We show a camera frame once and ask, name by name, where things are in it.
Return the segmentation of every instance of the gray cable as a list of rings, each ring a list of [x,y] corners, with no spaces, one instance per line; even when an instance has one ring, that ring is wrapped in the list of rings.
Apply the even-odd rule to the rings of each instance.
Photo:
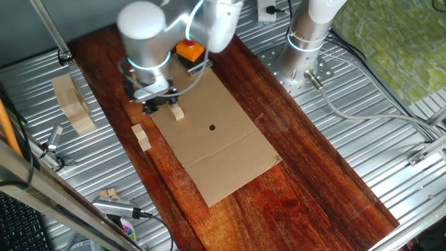
[[[319,92],[321,93],[323,99],[326,101],[327,105],[335,112],[335,114],[338,114],[339,116],[345,118],[345,119],[353,119],[353,120],[369,120],[369,119],[384,119],[384,118],[391,118],[391,119],[403,119],[405,121],[410,121],[413,123],[416,123],[423,128],[426,128],[433,132],[437,137],[442,137],[442,134],[434,127],[428,125],[427,123],[419,120],[414,119],[409,116],[399,115],[399,114],[377,114],[377,115],[370,115],[370,116],[352,116],[347,115],[341,111],[339,111],[328,99],[327,94],[325,94],[325,91],[323,89],[320,89]]]

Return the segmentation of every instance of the wooden table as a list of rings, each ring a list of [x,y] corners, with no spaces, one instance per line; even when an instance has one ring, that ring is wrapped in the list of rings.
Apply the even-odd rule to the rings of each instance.
[[[368,250],[398,225],[237,37],[211,54],[212,69],[283,161],[211,208],[151,117],[124,94],[116,27],[71,50],[180,250]],[[137,123],[148,154],[130,129]]]

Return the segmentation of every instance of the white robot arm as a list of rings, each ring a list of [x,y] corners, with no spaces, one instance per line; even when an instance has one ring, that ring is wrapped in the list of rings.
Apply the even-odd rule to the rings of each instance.
[[[172,48],[188,39],[209,52],[221,52],[234,35],[242,6],[239,0],[170,0],[161,6],[136,1],[127,5],[118,14],[117,25],[127,61],[138,85],[144,88],[131,98],[152,108],[175,103],[178,96],[173,95],[170,74]]]

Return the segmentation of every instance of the wooden block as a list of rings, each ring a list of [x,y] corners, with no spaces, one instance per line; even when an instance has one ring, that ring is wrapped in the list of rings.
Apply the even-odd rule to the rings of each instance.
[[[169,106],[169,108],[172,114],[175,116],[176,121],[179,121],[180,119],[184,118],[184,113],[178,104],[173,104]]]
[[[109,194],[109,197],[116,195],[116,190],[114,188],[108,189],[107,193]]]
[[[107,193],[106,190],[102,190],[102,191],[99,192],[99,196],[101,196],[101,197],[108,197],[109,194]]]
[[[69,75],[52,80],[57,103],[77,133],[83,135],[96,126],[89,117],[90,109],[85,103],[81,89]]]
[[[148,138],[138,140],[138,143],[142,151],[147,151],[152,148],[151,143],[148,141]]]
[[[146,132],[144,132],[140,124],[132,126],[132,131],[138,140],[147,138]]]
[[[68,121],[71,126],[76,130],[80,135],[84,135],[92,130],[96,129],[96,125],[90,119],[89,115],[86,112],[82,112],[78,115],[68,117]]]

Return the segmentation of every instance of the metal grating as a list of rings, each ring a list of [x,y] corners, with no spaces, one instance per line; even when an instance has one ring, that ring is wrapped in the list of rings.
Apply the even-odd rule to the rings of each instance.
[[[54,95],[51,79],[66,74],[70,74],[81,88],[91,110],[90,117],[97,126],[87,135],[79,136],[74,131]],[[77,66],[61,66],[54,51],[0,70],[0,82],[29,122],[27,131],[40,143],[47,141],[54,124],[65,126],[56,155],[75,159],[75,166],[59,172],[72,187],[89,201],[99,196],[101,190],[116,188],[121,198],[132,200],[144,211],[157,215],[151,198]],[[55,250],[63,250],[73,231],[49,217],[45,216],[44,221]],[[157,251],[170,248],[169,233],[158,221],[143,219],[130,220],[130,223],[138,244]]]
[[[282,10],[288,8],[285,0],[278,0],[276,4]],[[270,25],[256,20],[256,0],[248,0],[236,33],[253,53],[260,54],[285,42],[288,15],[282,14]],[[324,45],[324,50],[333,56],[342,54],[355,63],[350,55],[330,43]],[[360,70],[331,56],[323,55],[323,58],[334,72],[334,77],[324,83],[324,88],[340,110],[360,115],[401,113],[392,103],[392,95],[367,79]],[[68,73],[81,86],[91,109],[90,115],[98,127],[82,137],[69,126],[49,82]],[[150,197],[77,66],[61,67],[56,52],[50,52],[0,70],[0,82],[4,83],[18,110],[29,120],[28,130],[39,142],[46,141],[55,123],[67,126],[57,155],[76,160],[75,167],[61,172],[69,184],[90,201],[99,190],[115,187],[122,198],[132,199],[145,211],[156,214]],[[446,105],[446,91],[434,95],[438,97],[423,101],[427,105],[421,103],[411,108],[421,117],[420,114],[430,116],[440,106]],[[407,162],[409,157],[426,146],[425,138],[413,125],[394,119],[344,120],[335,116],[313,89],[294,98],[401,224],[412,222],[446,198],[446,164],[439,154],[414,167]],[[49,218],[45,218],[45,222],[54,246],[62,250],[70,238],[69,229]],[[138,243],[148,244],[151,250],[168,250],[169,235],[162,225],[152,220],[133,220],[131,223]],[[401,225],[390,236],[404,227],[407,225]]]

